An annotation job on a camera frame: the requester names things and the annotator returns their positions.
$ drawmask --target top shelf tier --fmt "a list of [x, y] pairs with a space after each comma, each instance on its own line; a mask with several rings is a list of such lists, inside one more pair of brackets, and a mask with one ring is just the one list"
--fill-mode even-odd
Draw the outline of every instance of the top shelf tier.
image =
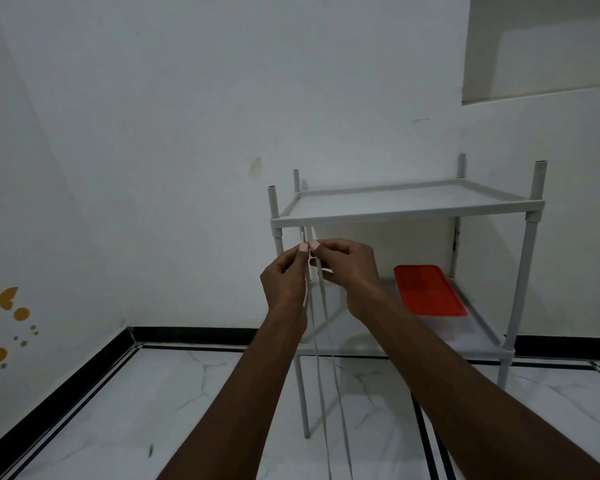
[[355, 189], [301, 191], [271, 227], [483, 216], [542, 210], [529, 200], [464, 178]]

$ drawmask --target person's left hand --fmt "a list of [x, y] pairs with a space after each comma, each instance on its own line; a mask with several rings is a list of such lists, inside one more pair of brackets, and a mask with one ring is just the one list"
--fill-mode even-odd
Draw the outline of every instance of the person's left hand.
[[280, 254], [260, 275], [269, 311], [297, 316], [304, 305], [304, 270], [309, 258], [305, 242]]

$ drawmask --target shelf rack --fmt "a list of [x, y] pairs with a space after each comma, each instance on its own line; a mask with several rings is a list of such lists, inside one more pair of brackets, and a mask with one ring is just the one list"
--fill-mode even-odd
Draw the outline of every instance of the shelf rack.
[[[546, 161], [537, 161], [528, 198], [486, 187], [467, 180], [466, 156], [458, 157], [457, 177], [433, 182], [408, 183], [400, 185], [382, 185], [360, 188], [328, 188], [311, 191], [300, 189], [300, 175], [294, 170], [295, 195], [289, 205], [278, 210], [276, 188], [269, 187], [269, 206], [271, 208], [271, 232], [276, 245], [277, 254], [283, 252], [282, 229], [350, 224], [364, 222], [389, 221], [396, 219], [423, 219], [432, 217], [454, 218], [454, 246], [448, 279], [458, 296], [464, 302], [469, 313], [467, 317], [422, 317], [423, 321], [448, 345], [465, 358], [491, 358], [500, 361], [498, 386], [504, 388], [507, 382], [509, 366], [515, 354], [514, 343], [520, 329], [522, 311], [527, 295], [529, 271], [536, 242], [537, 225], [544, 209], [544, 177]], [[485, 216], [490, 214], [525, 213], [525, 236], [522, 244], [518, 279], [513, 298], [507, 334], [496, 330], [484, 314], [478, 311], [460, 285], [456, 282], [456, 263], [460, 244], [461, 218], [465, 216]], [[396, 293], [395, 281], [387, 280], [387, 288]], [[314, 303], [320, 303], [320, 290], [312, 283]], [[328, 285], [328, 303], [333, 310], [328, 310], [332, 337], [335, 339], [335, 350], [320, 340], [321, 328], [312, 333], [317, 334], [319, 352], [337, 355], [384, 355], [375, 343], [352, 344], [348, 340], [352, 327], [360, 328], [360, 335], [366, 330], [357, 321], [352, 320], [344, 301], [344, 291], [336, 285]], [[313, 337], [304, 337], [298, 347], [295, 367], [300, 393], [300, 404], [303, 416], [304, 435], [309, 437], [306, 412], [306, 400], [300, 355], [313, 355], [309, 341]]]

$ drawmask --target white string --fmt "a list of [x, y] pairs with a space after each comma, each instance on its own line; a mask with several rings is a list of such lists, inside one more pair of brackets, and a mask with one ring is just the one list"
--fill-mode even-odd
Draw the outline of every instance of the white string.
[[[300, 241], [306, 242], [304, 231], [300, 231]], [[315, 332], [315, 318], [313, 316], [313, 297], [311, 294], [311, 276], [309, 267], [305, 268], [304, 281], [306, 282], [306, 291], [304, 295], [305, 306], [308, 305], [311, 314], [311, 325], [313, 327], [313, 347], [315, 349], [315, 367], [318, 372], [318, 395], [320, 395], [320, 414], [322, 415], [322, 432], [324, 433], [324, 446], [327, 448], [327, 469], [329, 471], [329, 480], [331, 480], [331, 460], [329, 458], [329, 440], [327, 439], [327, 411], [324, 406], [324, 391], [322, 390], [322, 379], [320, 378], [320, 356], [318, 355], [318, 339]]]
[[[315, 229], [312, 228], [313, 238], [318, 239], [315, 234]], [[322, 262], [318, 258], [315, 257], [315, 266], [318, 270], [318, 283], [320, 284], [320, 295], [322, 297], [322, 310], [324, 312], [324, 324], [327, 329], [327, 338], [329, 339], [329, 350], [331, 351], [331, 366], [333, 368], [333, 380], [336, 384], [336, 392], [338, 393], [338, 404], [340, 405], [340, 419], [342, 421], [342, 437], [344, 439], [344, 450], [347, 454], [347, 463], [349, 464], [349, 476], [351, 480], [353, 480], [353, 468], [351, 466], [351, 450], [349, 449], [349, 435], [347, 434], [347, 422], [344, 419], [344, 408], [342, 407], [342, 395], [340, 394], [340, 386], [338, 384], [338, 375], [336, 373], [336, 359], [333, 356], [333, 344], [331, 343], [331, 331], [329, 330], [329, 316], [327, 314], [327, 295], [326, 290], [324, 288], [324, 274], [322, 272]], [[313, 339], [314, 343], [316, 343], [316, 334], [314, 333]], [[316, 343], [316, 357], [318, 355], [317, 343]], [[331, 468], [329, 467], [329, 478], [331, 477]]]

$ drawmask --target red tray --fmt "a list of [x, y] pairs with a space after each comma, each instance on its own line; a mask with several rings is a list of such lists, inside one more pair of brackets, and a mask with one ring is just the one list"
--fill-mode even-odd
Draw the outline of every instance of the red tray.
[[395, 280], [404, 306], [415, 315], [428, 317], [465, 317], [464, 307], [447, 277], [438, 266], [396, 266]]

